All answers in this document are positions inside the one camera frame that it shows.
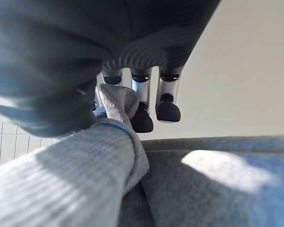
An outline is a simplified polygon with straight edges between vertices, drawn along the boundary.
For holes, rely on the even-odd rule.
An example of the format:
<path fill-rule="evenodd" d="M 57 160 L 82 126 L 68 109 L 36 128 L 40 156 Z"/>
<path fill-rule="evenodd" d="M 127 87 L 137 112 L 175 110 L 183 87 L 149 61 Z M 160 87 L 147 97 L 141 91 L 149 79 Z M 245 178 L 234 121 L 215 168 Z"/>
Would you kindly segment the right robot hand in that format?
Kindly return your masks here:
<path fill-rule="evenodd" d="M 217 0 L 0 0 L 0 115 L 39 137 L 95 120 L 97 75 L 119 84 L 129 68 L 139 94 L 134 125 L 151 129 L 151 69 L 160 70 L 156 115 L 178 122 L 181 71 Z"/>

